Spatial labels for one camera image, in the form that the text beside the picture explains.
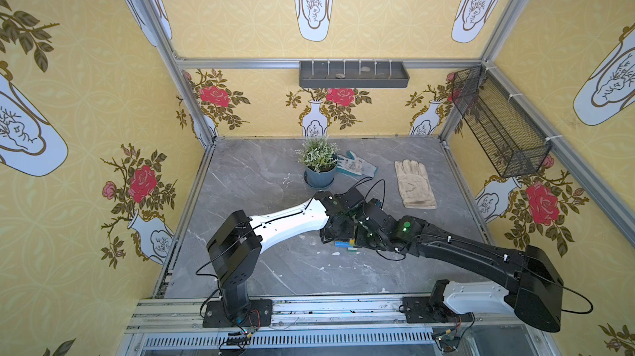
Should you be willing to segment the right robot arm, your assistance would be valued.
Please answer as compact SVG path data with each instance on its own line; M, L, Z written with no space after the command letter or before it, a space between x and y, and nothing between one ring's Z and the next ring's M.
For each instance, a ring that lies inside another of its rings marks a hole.
M561 330L564 281L542 249L486 245L415 216L396 220L370 202L360 203L347 216L357 226L358 245L432 258L476 273L508 291L504 303L521 321L541 331Z

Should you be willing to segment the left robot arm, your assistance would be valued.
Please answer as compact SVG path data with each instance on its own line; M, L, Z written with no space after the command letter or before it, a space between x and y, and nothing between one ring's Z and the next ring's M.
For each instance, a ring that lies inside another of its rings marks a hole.
M309 200L268 215L248 216L237 210L207 243L226 318L241 324L251 312L246 281L262 253L307 232L319 232L323 243L353 240L356 215L365 198L355 187L347 192L317 192Z

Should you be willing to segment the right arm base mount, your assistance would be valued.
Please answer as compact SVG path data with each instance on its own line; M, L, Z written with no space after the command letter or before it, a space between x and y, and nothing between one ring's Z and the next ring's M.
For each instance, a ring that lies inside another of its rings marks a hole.
M472 314L457 314L442 301L432 301L430 296L404 297L399 312L405 315L409 324L450 323L457 326L474 321Z

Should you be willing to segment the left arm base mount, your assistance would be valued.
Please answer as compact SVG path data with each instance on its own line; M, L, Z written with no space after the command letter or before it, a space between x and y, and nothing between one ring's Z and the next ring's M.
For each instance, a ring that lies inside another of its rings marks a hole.
M254 299L250 305L232 316L223 301L208 301L203 313L203 328L230 327L267 327L271 325L273 301L271 299Z

